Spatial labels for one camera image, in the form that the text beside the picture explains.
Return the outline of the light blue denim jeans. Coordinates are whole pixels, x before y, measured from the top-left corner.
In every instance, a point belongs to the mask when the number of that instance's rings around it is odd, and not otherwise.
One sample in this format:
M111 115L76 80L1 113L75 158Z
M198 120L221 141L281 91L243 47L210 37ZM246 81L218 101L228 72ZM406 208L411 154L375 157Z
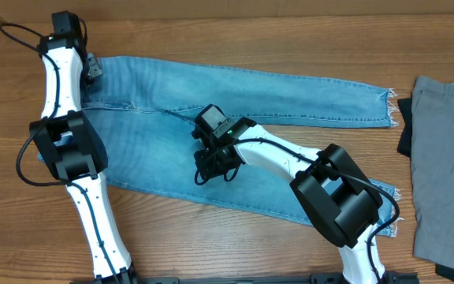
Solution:
M69 60L44 59L47 102L44 114L60 117L65 101L87 115L104 143L110 185L136 192L267 215L299 224L309 220L288 183L249 166L233 183L194 183L199 134L206 148L218 148L225 132L200 116L216 104L231 122L330 128L389 127L393 92L369 84L326 77L293 76L196 65L154 58L101 58L102 75L86 94L69 79Z

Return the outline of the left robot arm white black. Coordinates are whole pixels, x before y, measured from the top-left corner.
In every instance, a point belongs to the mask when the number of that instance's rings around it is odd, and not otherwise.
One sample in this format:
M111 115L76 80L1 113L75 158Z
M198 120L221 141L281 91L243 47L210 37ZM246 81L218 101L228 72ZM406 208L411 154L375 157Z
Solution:
M80 18L69 11L54 13L52 22L53 33L38 45L47 74L46 102L40 121L29 126L32 140L76 205L91 250L93 281L138 283L107 194L106 149L81 110L90 59L86 35Z

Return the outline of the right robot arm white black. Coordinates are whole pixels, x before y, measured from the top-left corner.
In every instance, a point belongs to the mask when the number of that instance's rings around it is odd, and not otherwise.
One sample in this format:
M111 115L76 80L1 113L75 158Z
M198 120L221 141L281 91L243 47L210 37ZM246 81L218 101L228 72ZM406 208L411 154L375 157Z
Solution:
M343 272L337 281L385 282L375 241L381 193L342 147L304 148L249 118L227 118L213 104L194 123L192 136L204 146L194 154L197 185L218 176L228 181L227 173L244 164L283 178L313 227L338 247Z

